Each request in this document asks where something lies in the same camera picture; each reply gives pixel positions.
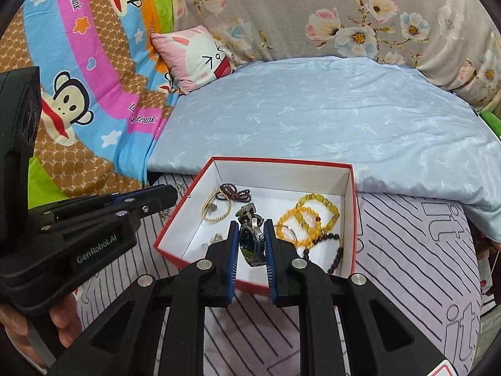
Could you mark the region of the left hand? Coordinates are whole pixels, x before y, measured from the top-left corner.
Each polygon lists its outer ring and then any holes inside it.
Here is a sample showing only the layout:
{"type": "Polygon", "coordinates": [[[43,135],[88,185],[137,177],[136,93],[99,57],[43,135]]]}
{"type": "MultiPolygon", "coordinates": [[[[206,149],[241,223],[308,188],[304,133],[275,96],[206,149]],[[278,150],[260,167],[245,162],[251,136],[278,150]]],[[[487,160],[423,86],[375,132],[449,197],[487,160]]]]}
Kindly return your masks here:
{"type": "Polygon", "coordinates": [[[7,337],[24,357],[44,371],[56,361],[57,351],[64,350],[81,335],[75,294],[56,303],[41,318],[28,319],[9,304],[1,304],[1,325],[7,337]]]}

